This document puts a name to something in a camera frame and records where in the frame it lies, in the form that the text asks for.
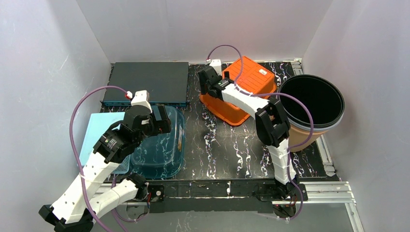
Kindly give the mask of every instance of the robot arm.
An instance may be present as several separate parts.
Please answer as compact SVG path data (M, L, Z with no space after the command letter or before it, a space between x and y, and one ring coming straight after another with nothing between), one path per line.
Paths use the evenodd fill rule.
M293 166L287 165L290 124L281 102L273 97L263 99L239 92L229 78L228 72L225 72L225 78L222 78L219 65L220 61L212 60L209 66L198 72L201 94L209 94L229 102L255 119L258 137L267 145L271 155L275 179L286 187L284 190L286 195L286 192L289 192L288 167L291 179L296 178L295 182L298 179Z
M98 217L141 195L146 188L145 179L131 174L116 187L92 198L107 176L134 152L145 137L171 131L165 107L160 105L158 110L159 115L156 116L148 103L147 91L136 92L124 120L111 125L95 144L83 168L84 176L78 175L57 201L40 209L39 214L55 226L55 231L87 232L94 224L85 204L81 178L85 181L87 196Z

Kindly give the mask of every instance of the black box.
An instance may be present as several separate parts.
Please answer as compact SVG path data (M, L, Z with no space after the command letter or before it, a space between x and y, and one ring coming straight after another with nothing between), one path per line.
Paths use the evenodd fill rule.
M151 104L187 106L188 68L188 62L117 62L108 85L132 94L147 90ZM131 104L117 89L107 89L102 103L106 106Z

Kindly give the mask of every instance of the black platform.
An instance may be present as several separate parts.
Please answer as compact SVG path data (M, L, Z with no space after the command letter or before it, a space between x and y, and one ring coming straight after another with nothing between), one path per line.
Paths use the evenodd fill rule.
M290 62L266 62L261 65L275 73L278 86L294 75ZM185 162L173 179L274 178L272 159L256 135L253 118L250 117L238 127L232 127L216 118L199 100L200 87L196 72L202 67L203 64L189 66L187 96L190 106L179 107L186 119ZM119 112L126 108L103 106L101 112ZM316 181L329 180L316 143L292 153L292 164L300 174L301 181L312 178Z

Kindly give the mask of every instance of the orange crate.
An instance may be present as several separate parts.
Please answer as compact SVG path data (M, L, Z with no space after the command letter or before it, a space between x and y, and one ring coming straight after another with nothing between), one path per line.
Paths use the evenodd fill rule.
M274 92L276 90L275 75L248 57L242 58L244 67L237 81L238 85L254 94ZM241 59L238 59L224 71L229 71L230 78L234 80L239 74L240 69ZM213 98L208 94L201 95L200 100L211 113L229 125L239 126L249 117L249 114L238 107Z

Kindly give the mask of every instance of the white wall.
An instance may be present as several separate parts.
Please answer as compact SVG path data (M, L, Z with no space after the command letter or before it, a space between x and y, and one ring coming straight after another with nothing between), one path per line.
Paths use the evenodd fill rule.
M68 136L72 110L87 91L106 85L110 64L74 0L1 1L0 44L0 231L52 231L38 210L78 173ZM77 115L80 147L102 96Z
M302 57L330 0L77 0L111 63L204 62L232 44L256 60ZM230 48L215 56L236 60Z
M326 138L366 231L409 231L410 2L336 0L303 57L343 93Z

